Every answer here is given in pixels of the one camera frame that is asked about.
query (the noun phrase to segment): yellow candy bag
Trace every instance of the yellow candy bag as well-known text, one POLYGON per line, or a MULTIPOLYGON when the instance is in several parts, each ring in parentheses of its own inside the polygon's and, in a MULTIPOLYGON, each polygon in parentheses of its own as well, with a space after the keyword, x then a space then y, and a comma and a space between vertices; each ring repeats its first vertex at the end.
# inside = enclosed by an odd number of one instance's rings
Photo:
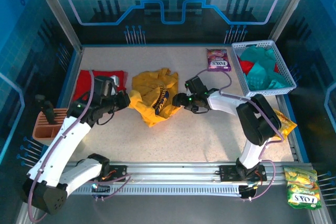
POLYGON ((294 130, 295 127, 298 125, 295 122, 292 122, 291 120, 289 120, 287 117, 285 117, 284 114, 282 114, 280 111, 274 110, 274 112, 276 113, 277 117, 279 118, 281 122, 281 128, 279 132, 286 139, 289 133, 291 133, 291 131, 294 130))

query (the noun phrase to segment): purple candy bag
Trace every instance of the purple candy bag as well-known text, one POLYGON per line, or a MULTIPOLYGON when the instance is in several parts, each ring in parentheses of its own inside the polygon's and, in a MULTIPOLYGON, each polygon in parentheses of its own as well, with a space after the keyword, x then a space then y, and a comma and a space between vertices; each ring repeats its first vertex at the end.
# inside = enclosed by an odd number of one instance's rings
POLYGON ((226 49, 207 49, 206 52, 209 69, 220 69, 226 72, 231 71, 226 49))

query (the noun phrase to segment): white basket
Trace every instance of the white basket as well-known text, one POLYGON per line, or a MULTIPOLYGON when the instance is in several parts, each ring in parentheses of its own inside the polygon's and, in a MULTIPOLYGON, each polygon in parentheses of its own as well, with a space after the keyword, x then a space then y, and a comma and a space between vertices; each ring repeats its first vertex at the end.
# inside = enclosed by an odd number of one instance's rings
POLYGON ((251 41, 251 42, 240 42, 240 43, 232 43, 232 63, 236 69, 237 76, 239 79, 240 86, 243 90, 243 94, 246 97, 252 97, 255 94, 262 94, 264 96, 267 95, 278 95, 278 94, 287 94, 291 90, 296 88, 296 83, 293 80, 292 75, 290 74, 283 58, 275 45, 273 40, 259 40, 259 41, 251 41), (255 45, 256 47, 263 47, 265 49, 272 48, 275 54, 276 63, 278 65, 279 73, 284 77, 290 87, 282 88, 282 89, 267 89, 267 90, 258 90, 258 91, 251 91, 248 88, 247 81, 244 77, 244 73, 242 67, 240 66, 239 60, 237 56, 241 56, 242 53, 250 46, 255 45))

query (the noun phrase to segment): red cloth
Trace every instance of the red cloth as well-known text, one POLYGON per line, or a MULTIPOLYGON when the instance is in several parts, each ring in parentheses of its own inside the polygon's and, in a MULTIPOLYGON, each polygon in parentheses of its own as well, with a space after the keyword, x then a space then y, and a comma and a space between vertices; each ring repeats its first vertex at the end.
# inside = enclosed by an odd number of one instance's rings
MULTIPOLYGON (((239 60, 243 73, 247 75, 250 72, 251 68, 254 66, 254 63, 248 60, 241 60, 238 56, 237 58, 239 60)), ((276 63, 274 66, 274 72, 279 73, 278 65, 276 63)))
POLYGON ((276 63, 275 63, 275 66, 274 66, 274 72, 279 73, 278 65, 276 63))
POLYGON ((248 60, 241 60, 240 66, 243 73, 247 75, 250 72, 251 68, 254 66, 254 63, 248 60))
MULTIPOLYGON (((95 71, 93 70, 94 76, 118 76, 119 77, 119 87, 118 91, 126 90, 125 84, 127 80, 127 73, 124 71, 95 71)), ((76 83, 75 93, 72 97, 73 101, 76 101, 85 92, 90 91, 91 87, 91 76, 88 70, 81 70, 76 83)))

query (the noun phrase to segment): yellow cloth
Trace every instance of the yellow cloth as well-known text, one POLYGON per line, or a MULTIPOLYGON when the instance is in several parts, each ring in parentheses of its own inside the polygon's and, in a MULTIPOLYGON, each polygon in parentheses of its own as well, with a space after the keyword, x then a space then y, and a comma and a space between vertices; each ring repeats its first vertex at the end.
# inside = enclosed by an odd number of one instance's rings
POLYGON ((143 72, 132 80, 132 91, 130 92, 130 108, 136 109, 142 116, 145 123, 152 127, 159 122, 167 120, 180 108, 172 105, 173 97, 178 93, 178 74, 170 74, 168 68, 155 72, 143 72), (155 115, 153 105, 157 102, 161 88, 168 89, 169 98, 158 115, 155 115))

